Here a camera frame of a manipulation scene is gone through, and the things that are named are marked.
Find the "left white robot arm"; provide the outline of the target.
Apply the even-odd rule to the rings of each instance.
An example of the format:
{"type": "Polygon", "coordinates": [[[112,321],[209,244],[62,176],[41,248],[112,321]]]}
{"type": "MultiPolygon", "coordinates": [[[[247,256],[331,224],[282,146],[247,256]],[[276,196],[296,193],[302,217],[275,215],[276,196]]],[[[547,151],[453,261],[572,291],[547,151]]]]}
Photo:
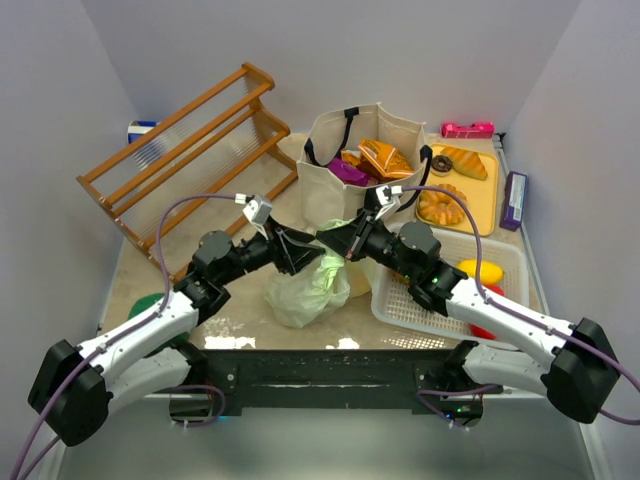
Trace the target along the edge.
{"type": "Polygon", "coordinates": [[[269,264],[296,275],[324,254],[311,234],[269,221],[262,232],[235,244],[224,231],[199,241],[186,275],[163,299],[108,334],[84,345],[61,340],[42,360],[29,405],[67,446],[93,436],[116,409],[115,384],[125,372],[168,366],[173,384],[191,363],[169,341],[209,319],[229,300],[227,284],[269,264]]]}

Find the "yellow banana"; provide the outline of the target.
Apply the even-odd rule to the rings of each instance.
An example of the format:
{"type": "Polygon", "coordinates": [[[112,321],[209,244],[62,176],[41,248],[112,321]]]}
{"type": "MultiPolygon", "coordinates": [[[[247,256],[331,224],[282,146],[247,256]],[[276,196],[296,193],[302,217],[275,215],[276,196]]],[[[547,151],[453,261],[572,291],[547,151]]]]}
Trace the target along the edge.
{"type": "Polygon", "coordinates": [[[478,263],[476,259],[465,259],[457,264],[457,268],[471,278],[476,277],[476,270],[479,269],[479,278],[483,285],[497,285],[504,276],[500,266],[486,260],[478,263]]]}

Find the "purple snack packet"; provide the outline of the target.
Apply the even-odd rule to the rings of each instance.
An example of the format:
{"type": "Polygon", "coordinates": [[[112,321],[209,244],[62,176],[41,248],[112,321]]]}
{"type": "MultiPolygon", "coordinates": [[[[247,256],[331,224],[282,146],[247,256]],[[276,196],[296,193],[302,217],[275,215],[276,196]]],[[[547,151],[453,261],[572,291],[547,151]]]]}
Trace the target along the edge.
{"type": "Polygon", "coordinates": [[[367,187],[372,179],[372,177],[367,173],[337,157],[330,161],[328,169],[333,175],[347,185],[367,187]]]}

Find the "orange snack packet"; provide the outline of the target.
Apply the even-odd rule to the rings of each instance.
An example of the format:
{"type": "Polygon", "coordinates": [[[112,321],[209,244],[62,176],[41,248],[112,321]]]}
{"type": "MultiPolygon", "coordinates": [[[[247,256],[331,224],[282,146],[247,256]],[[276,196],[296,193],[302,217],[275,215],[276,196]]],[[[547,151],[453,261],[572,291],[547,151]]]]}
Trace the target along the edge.
{"type": "Polygon", "coordinates": [[[410,177],[414,169],[396,147],[365,138],[354,149],[342,149],[340,158],[380,182],[410,177]]]}

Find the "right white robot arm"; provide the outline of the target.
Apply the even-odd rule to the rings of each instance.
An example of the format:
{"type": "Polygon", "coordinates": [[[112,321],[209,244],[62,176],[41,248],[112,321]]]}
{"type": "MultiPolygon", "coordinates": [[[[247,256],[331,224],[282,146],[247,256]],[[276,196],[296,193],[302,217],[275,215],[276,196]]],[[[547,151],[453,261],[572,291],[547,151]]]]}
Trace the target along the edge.
{"type": "Polygon", "coordinates": [[[489,291],[440,257],[441,243],[420,222],[398,232],[382,222],[346,224],[316,235],[323,245],[350,261],[370,258],[409,281],[408,292],[427,311],[482,327],[511,345],[498,353],[469,348],[466,376],[489,387],[510,386],[546,397],[562,414],[590,424],[620,374],[602,326],[588,318],[576,324],[537,313],[489,291]]]}

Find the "light green plastic bag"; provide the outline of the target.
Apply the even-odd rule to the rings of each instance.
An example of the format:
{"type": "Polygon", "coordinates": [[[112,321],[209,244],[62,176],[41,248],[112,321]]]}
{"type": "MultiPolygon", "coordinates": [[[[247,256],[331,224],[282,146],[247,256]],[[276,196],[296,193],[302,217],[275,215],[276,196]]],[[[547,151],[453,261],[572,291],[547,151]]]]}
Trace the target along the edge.
{"type": "Polygon", "coordinates": [[[275,320],[301,329],[344,307],[371,291],[363,261],[349,262],[318,240],[325,254],[294,276],[273,274],[264,290],[264,300],[275,320]]]}

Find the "beige canvas tote bag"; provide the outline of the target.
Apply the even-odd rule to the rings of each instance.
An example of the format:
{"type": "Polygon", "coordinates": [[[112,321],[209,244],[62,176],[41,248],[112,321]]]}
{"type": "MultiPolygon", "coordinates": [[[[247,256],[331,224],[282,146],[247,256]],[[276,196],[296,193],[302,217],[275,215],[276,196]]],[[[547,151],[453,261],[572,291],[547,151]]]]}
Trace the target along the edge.
{"type": "Polygon", "coordinates": [[[302,218],[314,227],[349,220],[369,189],[423,186],[432,157],[423,125],[378,103],[325,113],[297,162],[302,218]]]}

